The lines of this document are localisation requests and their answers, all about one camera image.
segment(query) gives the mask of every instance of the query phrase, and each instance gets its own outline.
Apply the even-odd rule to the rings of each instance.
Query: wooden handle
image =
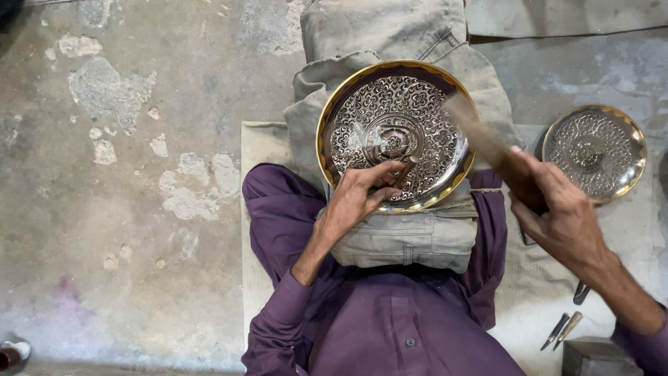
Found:
[[[538,215],[548,211],[545,198],[536,186],[529,166],[504,145],[492,129],[478,120],[464,96],[455,94],[448,98],[442,109],[455,119],[471,147],[489,163],[521,202]]]
[[[583,317],[584,316],[580,312],[575,312],[573,314],[573,317],[570,318],[570,321],[568,322],[568,324],[566,324],[566,327],[564,328],[564,330],[561,332],[561,334],[557,339],[560,342],[563,341],[566,338],[566,336],[570,334],[573,328],[575,328],[575,326],[580,322],[580,320],[582,320]]]

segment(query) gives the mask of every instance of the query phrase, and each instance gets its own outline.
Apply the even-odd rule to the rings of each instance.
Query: man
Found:
[[[668,375],[666,311],[606,247],[591,200],[555,165],[515,152],[550,208],[538,217],[511,195],[525,232],[605,299],[617,316],[613,340],[649,374]],[[388,186],[367,196],[372,186],[391,185],[402,167],[390,161],[346,171],[317,220],[326,203],[298,176],[271,164],[248,173],[251,242],[275,291],[250,324],[247,375],[524,374],[472,313],[476,291],[465,278],[409,266],[344,268],[328,256],[343,234],[399,193]],[[498,179],[483,173],[487,184]],[[474,196],[479,232],[494,222],[485,211],[505,218],[503,197],[493,194]],[[485,258],[500,236],[478,238],[474,253]]]

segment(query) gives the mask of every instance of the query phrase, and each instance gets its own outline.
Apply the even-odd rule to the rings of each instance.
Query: forearm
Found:
[[[241,357],[246,375],[294,375],[293,348],[303,342],[302,328],[301,321],[284,323],[262,309],[250,322],[248,349]]]
[[[643,290],[612,251],[603,265],[585,278],[603,297],[617,320],[634,333],[656,335],[665,326],[665,310]]]
[[[290,275],[304,286],[310,286],[315,282],[325,257],[338,241],[328,236],[326,229],[323,220],[318,219],[315,222],[309,243],[290,269]]]

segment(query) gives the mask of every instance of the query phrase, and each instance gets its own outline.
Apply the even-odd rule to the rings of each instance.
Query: finger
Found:
[[[515,215],[515,217],[517,217],[517,221],[520,222],[520,227],[522,227],[524,232],[536,242],[542,241],[545,236],[540,224],[544,221],[544,219],[537,216],[533,210],[529,209],[525,204],[517,199],[515,194],[512,192],[510,192],[510,198],[512,200],[510,210]]]
[[[376,180],[373,186],[381,188],[385,187],[386,185],[393,185],[395,181],[397,181],[397,178],[392,175],[392,173],[386,173],[381,176],[380,179]]]
[[[363,170],[361,174],[361,181],[367,185],[367,187],[371,187],[376,180],[380,179],[381,176],[384,176],[387,173],[401,171],[402,168],[403,163],[399,161],[382,162],[380,165]]]
[[[393,187],[385,187],[378,189],[373,195],[367,198],[367,206],[370,210],[374,210],[381,202],[389,199],[390,197],[399,197],[401,196],[401,189]]]
[[[539,162],[529,152],[520,151],[518,148],[513,148],[512,150],[519,159],[526,163],[536,186],[543,193],[548,206],[550,208],[554,207],[560,201],[558,199],[559,195],[567,188],[560,176],[553,171],[554,168],[558,169],[558,167],[553,163]]]
[[[578,191],[582,192],[578,187],[573,184],[572,181],[564,174],[564,171],[561,171],[559,166],[555,165],[554,163],[546,163],[547,169],[550,170],[550,172],[554,175],[554,178],[559,181],[561,186],[564,189],[568,189],[571,191]]]

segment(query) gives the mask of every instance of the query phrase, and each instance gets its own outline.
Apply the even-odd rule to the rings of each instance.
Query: brass plate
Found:
[[[417,60],[366,67],[331,95],[317,127],[318,162],[329,184],[347,169],[366,169],[408,155],[420,163],[401,186],[403,195],[384,201],[386,214],[403,214],[436,204],[468,173],[475,153],[452,118],[446,96],[470,95],[446,71]]]
[[[553,162],[595,203],[631,190],[647,160],[638,125],[620,110],[601,105],[574,108],[545,134],[542,160]]]

